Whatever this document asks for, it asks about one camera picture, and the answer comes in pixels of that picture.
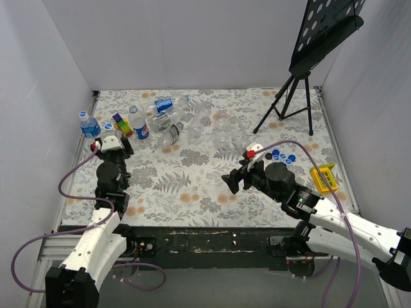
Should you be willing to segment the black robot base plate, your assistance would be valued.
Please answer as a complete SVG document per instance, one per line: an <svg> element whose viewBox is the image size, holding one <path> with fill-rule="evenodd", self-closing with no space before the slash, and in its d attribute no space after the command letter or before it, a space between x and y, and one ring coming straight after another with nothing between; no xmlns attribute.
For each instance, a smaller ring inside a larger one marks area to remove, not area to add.
<svg viewBox="0 0 411 308"><path fill-rule="evenodd" d="M292 248L286 241L293 228L131 227L115 233L126 238L124 258L136 258L164 270L267 268L287 270L288 261L301 261L309 270L325 253Z"/></svg>

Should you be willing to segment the Pocari Sweat plastic bottle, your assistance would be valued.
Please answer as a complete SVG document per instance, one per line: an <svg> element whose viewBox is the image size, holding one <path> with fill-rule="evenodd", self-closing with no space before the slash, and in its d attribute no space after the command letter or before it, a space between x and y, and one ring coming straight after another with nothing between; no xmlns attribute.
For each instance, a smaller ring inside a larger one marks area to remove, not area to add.
<svg viewBox="0 0 411 308"><path fill-rule="evenodd" d="M80 128L84 136L88 139L94 139L101 133L100 125L96 118L90 117L80 121Z"/></svg>

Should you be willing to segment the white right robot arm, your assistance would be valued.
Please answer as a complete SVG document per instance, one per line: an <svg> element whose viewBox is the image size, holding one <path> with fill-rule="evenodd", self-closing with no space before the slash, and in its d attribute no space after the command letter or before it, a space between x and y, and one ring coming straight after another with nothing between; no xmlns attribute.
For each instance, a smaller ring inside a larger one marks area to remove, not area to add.
<svg viewBox="0 0 411 308"><path fill-rule="evenodd" d="M281 210L298 219L296 234L287 241L292 255L309 251L331 254L375 268L391 286L410 291L410 229L402 231L372 223L353 213L342 213L329 199L298 184L282 162L248 166L242 161L222 180L233 194L257 189L280 203Z"/></svg>

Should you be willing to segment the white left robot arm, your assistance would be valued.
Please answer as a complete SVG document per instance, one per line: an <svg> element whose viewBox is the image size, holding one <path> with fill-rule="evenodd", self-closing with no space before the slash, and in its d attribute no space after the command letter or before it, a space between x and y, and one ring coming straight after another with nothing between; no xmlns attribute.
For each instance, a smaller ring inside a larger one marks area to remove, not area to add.
<svg viewBox="0 0 411 308"><path fill-rule="evenodd" d="M122 255L131 256L136 240L115 230L130 199L130 173L125 164L134 151L126 137L100 137L91 149L103 162L96 171L96 204L92 218L72 252L45 277L47 307L97 307L100 287Z"/></svg>

